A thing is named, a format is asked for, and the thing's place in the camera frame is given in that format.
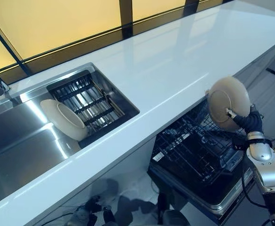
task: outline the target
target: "open dishwasher door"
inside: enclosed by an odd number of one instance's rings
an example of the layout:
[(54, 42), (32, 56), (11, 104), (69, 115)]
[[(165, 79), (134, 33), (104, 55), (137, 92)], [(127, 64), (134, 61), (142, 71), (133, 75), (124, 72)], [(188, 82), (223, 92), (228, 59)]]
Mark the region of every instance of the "open dishwasher door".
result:
[[(244, 197), (243, 152), (232, 147), (233, 137), (245, 134), (215, 125), (205, 99), (157, 135), (148, 173), (223, 225)], [(249, 169), (244, 178), (250, 189), (254, 182)]]

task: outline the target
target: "stainless steel sink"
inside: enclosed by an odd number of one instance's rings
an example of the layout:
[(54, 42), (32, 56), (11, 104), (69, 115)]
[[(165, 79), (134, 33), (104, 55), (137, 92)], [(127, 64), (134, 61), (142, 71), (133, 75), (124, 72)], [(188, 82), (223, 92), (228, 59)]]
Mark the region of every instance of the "stainless steel sink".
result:
[[(40, 107), (44, 99), (68, 105), (89, 136), (78, 142), (57, 129)], [(138, 112), (92, 63), (5, 101), (0, 105), (0, 200)]]

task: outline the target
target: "dish drying rack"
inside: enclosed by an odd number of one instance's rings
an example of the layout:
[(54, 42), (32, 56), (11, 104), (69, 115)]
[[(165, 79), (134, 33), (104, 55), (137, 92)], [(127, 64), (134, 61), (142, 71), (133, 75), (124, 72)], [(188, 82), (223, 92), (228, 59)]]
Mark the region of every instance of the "dish drying rack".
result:
[(241, 161), (243, 153), (232, 147), (236, 136), (244, 132), (227, 132), (214, 124), (204, 100), (157, 135), (152, 159), (166, 157), (195, 183), (209, 185)]
[(57, 101), (68, 106), (84, 122), (89, 135), (125, 115), (109, 95), (94, 83), (89, 73), (50, 89), (49, 93)]

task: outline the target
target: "beige plate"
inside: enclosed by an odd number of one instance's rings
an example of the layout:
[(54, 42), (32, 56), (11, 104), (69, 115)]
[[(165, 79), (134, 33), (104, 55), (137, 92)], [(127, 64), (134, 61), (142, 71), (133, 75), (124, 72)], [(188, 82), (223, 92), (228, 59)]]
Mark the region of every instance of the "beige plate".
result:
[(52, 99), (43, 100), (40, 105), (48, 120), (61, 132), (77, 141), (87, 137), (85, 124), (69, 107)]
[(226, 108), (238, 115), (248, 116), (251, 105), (245, 86), (231, 76), (218, 80), (212, 86), (209, 90), (208, 104), (212, 120), (228, 131), (239, 129), (239, 126), (227, 116)]

